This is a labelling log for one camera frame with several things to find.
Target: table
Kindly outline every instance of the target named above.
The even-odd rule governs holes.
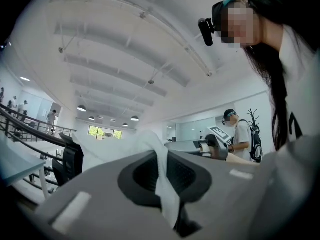
[[[0,132],[0,172],[6,187],[22,180],[23,178],[39,171],[42,191],[45,199],[49,198],[44,165],[46,161],[29,154],[24,147],[16,145]]]

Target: black camera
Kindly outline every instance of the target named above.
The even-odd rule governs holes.
[[[214,34],[216,31],[215,26],[211,22],[211,18],[201,18],[198,21],[198,26],[203,36],[203,40],[207,46],[212,46],[214,41],[212,40],[211,33]]]

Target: black bag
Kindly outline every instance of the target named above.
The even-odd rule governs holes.
[[[260,129],[259,126],[249,125],[251,130],[251,152],[250,156],[251,159],[254,160],[256,163],[260,163],[263,158],[263,151],[262,151],[262,142],[260,138]]]

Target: window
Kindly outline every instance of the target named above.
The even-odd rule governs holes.
[[[90,125],[88,135],[92,135],[97,140],[104,140],[105,138],[109,137],[116,137],[117,139],[121,140],[122,131],[100,128]]]

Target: ceiling light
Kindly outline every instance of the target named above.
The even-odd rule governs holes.
[[[76,109],[79,110],[79,111],[82,111],[82,112],[87,112],[87,109],[86,109],[86,107],[84,105],[80,105]]]
[[[24,77],[20,77],[22,80],[30,82],[30,80],[28,78],[24,78]]]
[[[131,117],[130,120],[131,120],[131,121],[139,121],[139,117],[137,117],[136,115],[134,115],[133,117]]]

